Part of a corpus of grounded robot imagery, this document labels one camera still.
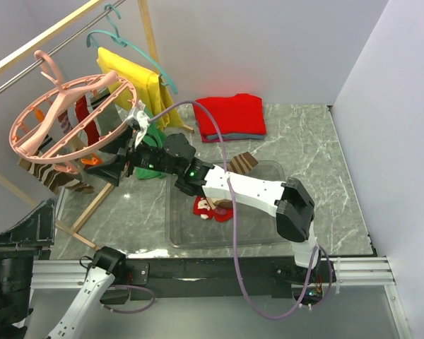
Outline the teal plastic hanger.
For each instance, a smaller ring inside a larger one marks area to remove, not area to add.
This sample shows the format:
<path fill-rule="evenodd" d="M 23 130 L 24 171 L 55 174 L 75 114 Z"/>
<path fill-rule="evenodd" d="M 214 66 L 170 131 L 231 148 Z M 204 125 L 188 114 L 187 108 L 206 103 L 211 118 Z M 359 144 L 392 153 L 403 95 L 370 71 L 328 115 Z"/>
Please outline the teal plastic hanger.
<path fill-rule="evenodd" d="M 155 67 L 155 69 L 158 71 L 158 74 L 159 74 L 158 77 L 162 81 L 162 85 L 165 87 L 171 88 L 172 92 L 176 95 L 178 93 L 177 86 L 175 85 L 175 82 L 171 79 L 171 77 L 168 75 L 168 73 L 165 71 L 165 69 L 153 57 L 145 53 L 142 49 L 132 44 L 130 41 L 128 41 L 127 39 L 125 39 L 119 34 L 119 29 L 117 25 L 110 18 L 110 15 L 109 15 L 109 12 L 111 11 L 116 14 L 118 19 L 120 19 L 121 14 L 118 11 L 117 7 L 113 4 L 106 3 L 104 5 L 104 10 L 106 12 L 105 19 L 112 26 L 112 28 L 114 29 L 114 32 L 110 32 L 106 30 L 91 30 L 86 35 L 86 47 L 87 48 L 94 47 L 95 49 L 98 49 L 100 47 L 99 43 L 94 37 L 94 35 L 96 34 L 102 34 L 102 35 L 106 35 L 110 37 L 112 41 L 120 47 L 123 47 L 123 48 L 129 47 L 130 49 L 139 53 L 144 59 L 146 59 L 152 66 Z"/>

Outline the pink round clip hanger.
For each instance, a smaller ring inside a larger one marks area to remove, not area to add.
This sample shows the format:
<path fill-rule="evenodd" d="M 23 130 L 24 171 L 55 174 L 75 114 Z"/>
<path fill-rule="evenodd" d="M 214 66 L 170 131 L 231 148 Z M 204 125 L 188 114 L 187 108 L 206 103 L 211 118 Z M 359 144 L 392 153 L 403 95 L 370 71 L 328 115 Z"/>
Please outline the pink round clip hanger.
<path fill-rule="evenodd" d="M 34 53 L 41 61 L 41 75 L 54 88 L 30 103 L 16 118 L 8 135 L 11 149 L 33 164 L 53 165 L 55 170 L 77 174 L 77 162 L 96 167 L 104 160 L 98 152 L 121 136 L 127 123 L 100 136 L 96 120 L 121 94 L 129 95 L 131 111 L 141 101 L 134 85 L 116 71 L 64 81 L 54 60 L 44 51 Z"/>

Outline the brown striped sock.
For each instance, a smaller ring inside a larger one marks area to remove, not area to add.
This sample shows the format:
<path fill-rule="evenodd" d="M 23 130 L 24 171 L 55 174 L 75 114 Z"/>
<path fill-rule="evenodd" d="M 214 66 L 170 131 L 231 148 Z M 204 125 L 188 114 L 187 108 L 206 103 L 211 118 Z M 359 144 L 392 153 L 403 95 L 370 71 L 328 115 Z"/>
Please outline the brown striped sock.
<path fill-rule="evenodd" d="M 258 160 L 253 155 L 251 155 L 249 152 L 245 152 L 234 156 L 227 164 L 227 169 L 229 172 L 246 175 L 250 173 L 258 164 Z M 212 209 L 232 208 L 231 200 L 207 198 L 207 201 L 211 203 Z"/>

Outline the purple striped beige sock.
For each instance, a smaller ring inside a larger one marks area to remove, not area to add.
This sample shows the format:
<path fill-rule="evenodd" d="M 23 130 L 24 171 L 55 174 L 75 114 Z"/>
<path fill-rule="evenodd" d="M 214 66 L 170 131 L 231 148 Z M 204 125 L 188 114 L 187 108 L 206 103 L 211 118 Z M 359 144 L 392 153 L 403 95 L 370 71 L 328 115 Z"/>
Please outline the purple striped beige sock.
<path fill-rule="evenodd" d="M 71 130 L 73 129 L 71 122 L 69 120 L 69 114 L 68 114 L 68 110 L 65 110 L 64 112 L 62 112 L 58 117 L 58 122 L 60 123 L 60 127 L 63 131 L 63 134 L 66 135 L 68 133 L 71 132 Z"/>

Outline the wooden clothes rack frame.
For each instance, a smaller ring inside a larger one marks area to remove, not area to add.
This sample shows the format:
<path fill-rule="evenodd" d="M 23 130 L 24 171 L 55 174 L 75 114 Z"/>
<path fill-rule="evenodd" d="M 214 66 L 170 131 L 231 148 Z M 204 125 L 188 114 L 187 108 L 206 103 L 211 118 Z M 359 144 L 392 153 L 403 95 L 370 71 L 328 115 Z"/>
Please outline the wooden clothes rack frame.
<path fill-rule="evenodd" d="M 67 29 L 70 25 L 74 24 L 76 21 L 80 20 L 87 13 L 90 13 L 93 9 L 97 8 L 101 4 L 100 1 L 88 1 L 86 4 L 82 5 L 80 8 L 77 8 L 74 12 L 70 13 L 67 17 L 61 19 L 59 22 L 55 23 L 50 28 L 47 28 L 45 31 L 41 32 L 36 37 L 32 38 L 29 42 L 26 42 L 23 46 L 19 47 L 16 51 L 12 52 L 5 58 L 0 61 L 0 75 L 11 68 L 15 63 L 20 61 L 23 57 L 26 57 L 30 52 L 36 50 L 36 48 L 42 46 L 47 41 L 54 38 L 56 35 L 61 33 L 63 30 Z M 154 61 L 159 61 L 158 51 L 155 44 L 155 38 L 153 34 L 153 26 L 151 22 L 150 11 L 147 1 L 139 1 L 139 11 L 141 14 L 141 21 L 143 23 L 143 28 L 146 36 L 146 41 L 149 48 L 149 53 L 151 58 Z M 0 86 L 0 94 L 7 90 L 9 87 L 17 83 L 21 78 L 30 73 L 38 63 L 32 64 L 18 75 L 14 76 L 12 79 Z M 0 173 L 0 184 L 7 188 L 11 193 L 16 195 L 19 199 L 26 202 L 29 206 L 33 207 L 36 205 L 36 202 L 29 197 L 24 191 L 19 189 L 16 185 L 12 184 L 4 175 Z M 112 191 L 112 187 L 107 185 L 99 194 L 98 197 L 87 207 L 86 211 L 78 219 L 77 223 L 69 228 L 63 222 L 57 221 L 56 226 L 64 231 L 67 234 L 70 234 L 73 238 L 83 242 L 85 245 L 90 248 L 97 250 L 99 246 L 93 242 L 87 240 L 85 237 L 82 237 L 77 233 L 84 223 L 89 219 L 92 213 L 97 209 L 97 207 L 103 202 L 103 200 L 108 196 Z"/>

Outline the grey folded shirt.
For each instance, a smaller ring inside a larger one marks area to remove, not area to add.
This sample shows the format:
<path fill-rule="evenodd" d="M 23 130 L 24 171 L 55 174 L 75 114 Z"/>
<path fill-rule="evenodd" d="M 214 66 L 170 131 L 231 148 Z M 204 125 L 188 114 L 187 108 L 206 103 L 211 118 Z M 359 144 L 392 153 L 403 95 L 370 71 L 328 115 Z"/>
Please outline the grey folded shirt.
<path fill-rule="evenodd" d="M 196 123 L 199 128 L 201 140 L 204 143 L 219 142 L 219 136 L 214 126 L 211 123 L 201 125 L 199 122 Z M 224 141 L 233 140 L 261 140 L 267 133 L 266 126 L 264 124 L 257 124 L 256 126 L 244 124 L 243 126 L 237 126 L 234 124 L 225 125 L 219 127 L 222 138 Z"/>

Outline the clear plastic tray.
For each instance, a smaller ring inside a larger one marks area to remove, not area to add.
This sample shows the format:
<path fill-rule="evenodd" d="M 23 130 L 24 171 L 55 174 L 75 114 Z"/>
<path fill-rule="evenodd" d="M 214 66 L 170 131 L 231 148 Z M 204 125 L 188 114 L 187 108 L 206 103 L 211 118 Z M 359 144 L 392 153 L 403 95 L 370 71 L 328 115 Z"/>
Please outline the clear plastic tray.
<path fill-rule="evenodd" d="M 165 239 L 174 248 L 221 247 L 232 245 L 232 220 L 205 220 L 193 213 L 196 198 L 175 187 L 176 177 L 167 181 L 165 209 Z M 237 243 L 275 244 L 284 242 L 276 230 L 274 217 L 262 210 L 237 205 Z"/>

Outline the aluminium rail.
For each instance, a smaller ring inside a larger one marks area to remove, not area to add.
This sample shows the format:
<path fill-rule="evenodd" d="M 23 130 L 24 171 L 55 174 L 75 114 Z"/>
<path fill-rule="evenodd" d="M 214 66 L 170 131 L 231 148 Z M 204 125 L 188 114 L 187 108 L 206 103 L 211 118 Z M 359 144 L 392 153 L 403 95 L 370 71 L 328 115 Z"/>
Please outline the aluminium rail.
<path fill-rule="evenodd" d="M 337 257 L 331 262 L 340 286 L 395 285 L 389 262 L 384 257 Z M 33 289 L 78 289 L 86 269 L 78 261 L 36 261 L 33 265 Z"/>

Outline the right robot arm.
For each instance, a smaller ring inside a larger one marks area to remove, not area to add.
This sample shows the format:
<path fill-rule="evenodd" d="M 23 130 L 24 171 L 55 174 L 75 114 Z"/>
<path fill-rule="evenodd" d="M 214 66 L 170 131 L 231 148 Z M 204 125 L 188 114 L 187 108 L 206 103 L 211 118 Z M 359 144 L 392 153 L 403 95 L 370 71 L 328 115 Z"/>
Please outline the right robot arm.
<path fill-rule="evenodd" d="M 314 235 L 314 201 L 302 183 L 256 179 L 225 171 L 195 156 L 196 150 L 181 133 L 169 135 L 162 147 L 121 136 L 105 148 L 112 158 L 88 168 L 87 173 L 118 186 L 134 168 L 171 174 L 175 186 L 188 196 L 221 198 L 261 210 L 276 219 L 277 233 L 291 243 L 296 273 L 305 282 L 320 273 L 319 246 Z"/>

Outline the yellow cloth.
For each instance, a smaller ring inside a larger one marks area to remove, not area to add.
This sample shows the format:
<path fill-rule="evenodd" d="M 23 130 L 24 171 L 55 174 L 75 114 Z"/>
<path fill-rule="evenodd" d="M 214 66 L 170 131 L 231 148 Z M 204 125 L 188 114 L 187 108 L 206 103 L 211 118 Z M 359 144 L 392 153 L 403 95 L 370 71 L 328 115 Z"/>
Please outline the yellow cloth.
<path fill-rule="evenodd" d="M 124 57 L 115 54 L 104 47 L 98 49 L 98 66 L 103 73 L 115 71 L 119 77 L 127 79 L 134 86 L 138 99 L 155 116 L 173 105 L 172 98 L 167 88 L 160 84 L 159 76 L 153 71 L 139 66 Z M 132 107 L 130 100 L 132 94 L 129 90 L 120 93 L 114 103 L 122 109 L 129 111 Z M 172 109 L 157 120 L 158 128 L 164 131 L 166 127 L 182 128 L 184 121 L 176 109 Z"/>

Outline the metal hanging rod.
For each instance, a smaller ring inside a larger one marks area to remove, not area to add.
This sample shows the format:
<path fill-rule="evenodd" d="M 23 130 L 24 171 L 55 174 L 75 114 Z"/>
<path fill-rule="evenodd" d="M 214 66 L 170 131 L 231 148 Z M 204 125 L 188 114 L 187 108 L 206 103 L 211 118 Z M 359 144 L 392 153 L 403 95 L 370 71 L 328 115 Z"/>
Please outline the metal hanging rod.
<path fill-rule="evenodd" d="M 51 40 L 36 48 L 48 53 L 56 62 L 65 79 L 75 76 L 92 74 L 98 68 L 93 64 L 93 50 L 86 47 L 87 33 L 94 28 L 104 28 L 105 10 L 107 1 L 87 13 L 80 20 L 70 25 L 67 29 L 56 35 Z M 30 27 L 37 33 L 45 31 L 61 19 L 67 17 L 87 1 L 18 1 L 10 3 L 10 28 L 0 25 L 0 50 L 17 34 L 23 32 L 23 26 L 17 25 L 19 18 L 30 19 Z M 29 42 L 26 38 L 12 46 L 12 52 Z M 18 75 L 21 71 L 36 63 L 34 52 L 30 52 L 20 61 L 15 63 L 0 75 L 0 86 Z M 0 107 L 12 109 L 20 107 L 34 100 L 39 95 L 53 88 L 50 82 L 41 76 L 38 64 L 30 73 L 21 78 L 17 83 L 0 94 Z"/>

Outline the green cloth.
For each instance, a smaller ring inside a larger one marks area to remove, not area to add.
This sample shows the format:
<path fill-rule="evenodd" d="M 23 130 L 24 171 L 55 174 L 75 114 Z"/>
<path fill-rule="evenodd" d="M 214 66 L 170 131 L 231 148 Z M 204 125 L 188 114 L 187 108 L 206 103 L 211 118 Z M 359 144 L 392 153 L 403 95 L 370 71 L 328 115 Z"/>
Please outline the green cloth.
<path fill-rule="evenodd" d="M 155 124 L 148 121 L 153 117 L 147 107 L 140 102 L 139 107 L 134 109 L 134 129 L 136 140 L 134 141 L 134 167 L 138 179 L 163 178 L 165 173 L 156 171 L 155 161 L 158 159 L 158 151 L 162 149 L 167 136 L 160 131 Z"/>

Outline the red folded shirt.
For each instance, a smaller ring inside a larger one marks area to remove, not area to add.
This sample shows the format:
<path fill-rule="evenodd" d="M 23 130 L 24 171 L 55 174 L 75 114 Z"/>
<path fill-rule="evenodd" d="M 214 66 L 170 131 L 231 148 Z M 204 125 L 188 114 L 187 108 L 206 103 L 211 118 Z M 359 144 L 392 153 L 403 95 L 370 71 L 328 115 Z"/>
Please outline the red folded shirt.
<path fill-rule="evenodd" d="M 263 101 L 260 97 L 239 93 L 232 97 L 197 99 L 215 119 L 220 132 L 266 135 Z"/>

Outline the red christmas sock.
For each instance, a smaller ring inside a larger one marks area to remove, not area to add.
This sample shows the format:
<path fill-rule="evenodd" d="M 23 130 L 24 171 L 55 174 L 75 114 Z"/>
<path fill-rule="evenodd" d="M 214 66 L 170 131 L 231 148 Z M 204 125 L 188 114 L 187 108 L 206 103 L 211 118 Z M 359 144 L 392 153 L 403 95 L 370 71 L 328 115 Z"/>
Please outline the red christmas sock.
<path fill-rule="evenodd" d="M 227 222 L 233 218 L 233 209 L 215 206 L 210 199 L 197 196 L 193 205 L 193 214 L 203 220 Z"/>

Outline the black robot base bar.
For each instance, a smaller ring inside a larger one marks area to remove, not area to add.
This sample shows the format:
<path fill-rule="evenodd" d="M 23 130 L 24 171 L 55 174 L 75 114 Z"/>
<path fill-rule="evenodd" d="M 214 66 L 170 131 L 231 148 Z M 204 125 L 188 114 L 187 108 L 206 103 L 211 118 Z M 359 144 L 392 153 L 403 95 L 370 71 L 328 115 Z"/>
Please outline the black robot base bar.
<path fill-rule="evenodd" d="M 249 296 L 291 298 L 305 282 L 307 268 L 292 256 L 242 257 L 240 272 Z M 242 294 L 232 258 L 128 259 L 115 285 L 135 285 L 157 298 L 236 297 Z"/>

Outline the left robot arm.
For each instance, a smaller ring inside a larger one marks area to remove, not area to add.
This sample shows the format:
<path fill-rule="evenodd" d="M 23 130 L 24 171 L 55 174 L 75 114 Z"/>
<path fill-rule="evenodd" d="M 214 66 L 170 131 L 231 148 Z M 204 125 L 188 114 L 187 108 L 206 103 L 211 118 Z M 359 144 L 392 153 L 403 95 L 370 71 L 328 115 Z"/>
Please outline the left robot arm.
<path fill-rule="evenodd" d="M 83 338 L 102 296 L 126 279 L 126 256 L 104 246 L 87 268 L 50 261 L 57 202 L 0 233 L 0 338 Z"/>

